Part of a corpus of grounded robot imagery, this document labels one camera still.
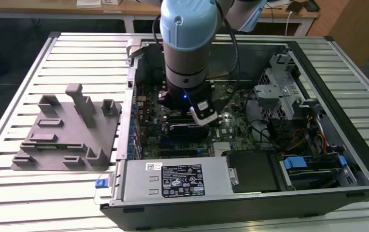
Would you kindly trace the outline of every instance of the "motherboard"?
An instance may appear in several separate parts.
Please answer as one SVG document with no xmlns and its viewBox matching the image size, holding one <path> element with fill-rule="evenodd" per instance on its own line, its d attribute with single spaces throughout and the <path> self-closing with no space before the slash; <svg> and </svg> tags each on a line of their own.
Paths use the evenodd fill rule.
<svg viewBox="0 0 369 232">
<path fill-rule="evenodd" d="M 227 82 L 211 82 L 212 97 L 231 94 Z M 218 119 L 207 126 L 194 124 L 191 115 L 170 110 L 158 103 L 162 86 L 138 85 L 140 159 L 212 157 L 215 148 L 255 149 L 251 128 L 246 121 L 243 104 L 246 91 L 236 92 Z"/>
</svg>

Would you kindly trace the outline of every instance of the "wooden cabinet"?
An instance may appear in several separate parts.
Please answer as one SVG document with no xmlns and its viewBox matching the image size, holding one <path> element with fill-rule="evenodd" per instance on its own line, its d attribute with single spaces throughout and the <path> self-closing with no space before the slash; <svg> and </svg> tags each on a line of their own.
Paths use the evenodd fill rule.
<svg viewBox="0 0 369 232">
<path fill-rule="evenodd" d="M 358 66 L 369 61 L 369 0 L 315 0 L 319 18 L 309 36 L 333 36 Z"/>
</svg>

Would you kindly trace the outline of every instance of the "slotted aluminum surface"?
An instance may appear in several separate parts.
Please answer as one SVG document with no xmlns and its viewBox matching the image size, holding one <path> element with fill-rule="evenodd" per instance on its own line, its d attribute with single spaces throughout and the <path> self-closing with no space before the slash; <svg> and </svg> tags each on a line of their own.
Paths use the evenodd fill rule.
<svg viewBox="0 0 369 232">
<path fill-rule="evenodd" d="M 128 74 L 126 46 L 147 34 L 61 33 L 48 39 L 0 121 L 0 231 L 120 231 L 94 203 L 94 181 L 103 173 L 9 170 L 39 113 L 41 94 L 64 94 L 67 83 L 81 83 L 92 101 L 114 99 L 123 104 Z M 369 81 L 334 44 L 322 37 L 239 36 L 243 40 L 297 40 L 317 71 L 369 144 Z M 307 83 L 303 86 L 313 95 Z M 325 216 L 198 226 L 160 231 L 367 231 L 369 202 L 354 203 Z"/>
</svg>

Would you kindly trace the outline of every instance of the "table leg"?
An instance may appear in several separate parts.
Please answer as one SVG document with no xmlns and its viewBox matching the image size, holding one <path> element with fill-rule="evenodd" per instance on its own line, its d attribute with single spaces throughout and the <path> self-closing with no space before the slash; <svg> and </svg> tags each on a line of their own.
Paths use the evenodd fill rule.
<svg viewBox="0 0 369 232">
<path fill-rule="evenodd" d="M 123 15 L 126 33 L 134 33 L 134 16 Z"/>
<path fill-rule="evenodd" d="M 314 19 L 313 18 L 303 18 L 302 23 L 295 30 L 295 36 L 306 36 L 309 29 L 311 28 Z"/>
</svg>

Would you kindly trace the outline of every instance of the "robotic arm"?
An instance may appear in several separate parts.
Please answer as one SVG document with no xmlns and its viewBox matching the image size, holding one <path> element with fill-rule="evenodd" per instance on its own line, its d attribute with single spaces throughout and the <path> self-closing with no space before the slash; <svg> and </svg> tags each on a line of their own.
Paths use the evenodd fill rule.
<svg viewBox="0 0 369 232">
<path fill-rule="evenodd" d="M 198 125 L 218 118 L 206 81 L 211 41 L 224 18 L 250 32 L 266 0 L 136 0 L 160 6 L 160 32 L 166 63 L 166 91 L 159 103 L 191 112 Z"/>
</svg>

